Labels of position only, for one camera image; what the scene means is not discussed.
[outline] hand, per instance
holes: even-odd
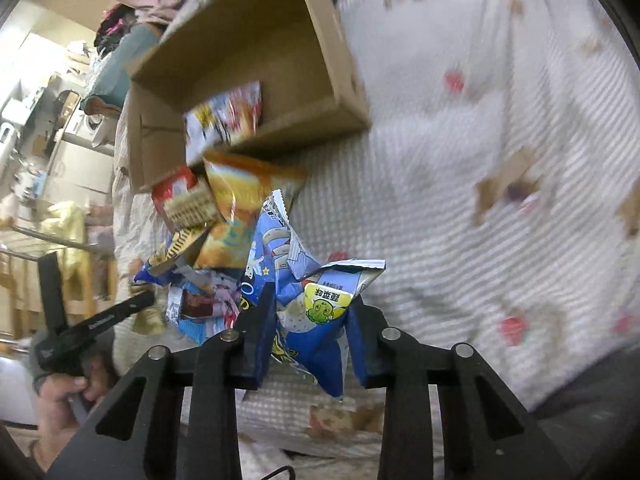
[[[91,363],[90,378],[52,374],[44,381],[38,397],[38,432],[40,440],[33,448],[33,457],[43,471],[47,471],[71,437],[78,423],[68,398],[82,392],[96,405],[110,389],[110,377],[102,359]]]

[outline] red pattern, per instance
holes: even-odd
[[[500,324],[500,332],[508,346],[519,346],[529,325],[519,317],[508,317]]]
[[[449,70],[444,75],[444,82],[450,92],[460,94],[465,87],[465,76],[459,70]]]
[[[339,262],[340,260],[348,260],[349,253],[346,251],[336,251],[335,253],[331,253],[329,256],[328,262]]]
[[[627,316],[623,316],[618,320],[615,327],[613,327],[613,331],[619,335],[628,335],[631,327],[635,324],[636,316],[628,314]]]

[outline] snack package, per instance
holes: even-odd
[[[193,294],[212,294],[216,290],[222,289],[232,292],[238,288],[238,280],[212,269],[193,269],[190,266],[181,266],[174,269],[174,274],[184,277],[181,283],[184,283],[185,288]]]
[[[134,282],[169,285],[175,279],[178,266],[191,265],[207,238],[207,227],[185,227],[165,238],[164,243],[142,265]]]
[[[239,294],[218,290],[215,294],[192,294],[184,284],[172,285],[167,296],[166,320],[202,344],[208,338],[232,328],[238,318],[234,298]]]
[[[171,232],[216,221],[220,216],[205,179],[185,166],[156,184],[151,199]]]
[[[281,187],[292,199],[306,172],[213,151],[205,153],[204,164],[222,221],[210,229],[193,268],[215,269],[239,282],[264,200]]]
[[[185,113],[187,164],[217,144],[237,144],[254,136],[261,115],[259,81],[215,95]]]
[[[262,207],[240,290],[255,305],[264,283],[275,283],[273,356],[311,373],[324,391],[340,398],[349,354],[345,313],[385,266],[384,260],[356,259],[322,266],[291,229],[277,190]]]

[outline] chip bag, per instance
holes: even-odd
[[[349,355],[344,314],[351,300],[384,270],[384,260],[322,266],[291,229],[277,190],[262,207],[241,292],[255,305],[264,283],[274,282],[278,333],[272,355],[311,373],[324,391],[340,398]]]
[[[204,165],[222,220],[212,226],[193,267],[216,269],[239,281],[264,200],[279,187],[292,199],[306,172],[213,151],[204,155]]]

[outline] white fabric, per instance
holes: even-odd
[[[189,1],[167,34],[205,1]],[[473,344],[533,408],[634,337],[624,324],[637,319],[639,254],[616,209],[638,176],[638,69],[596,0],[338,2],[373,126],[287,157],[311,174],[292,225],[320,258],[386,258],[364,299],[423,343]],[[120,121],[117,156],[125,136]],[[474,227],[474,185],[523,145],[539,156],[539,199],[527,213],[500,202]],[[116,178],[121,270],[162,232],[128,186]],[[510,317],[528,326],[515,346],[502,331]],[[156,343],[130,325],[116,330],[121,369]],[[161,339],[184,345],[174,337]],[[272,364],[239,403],[238,426],[307,454],[376,455],[377,434],[306,435],[310,405],[332,402]],[[343,407],[380,402],[349,373]]]

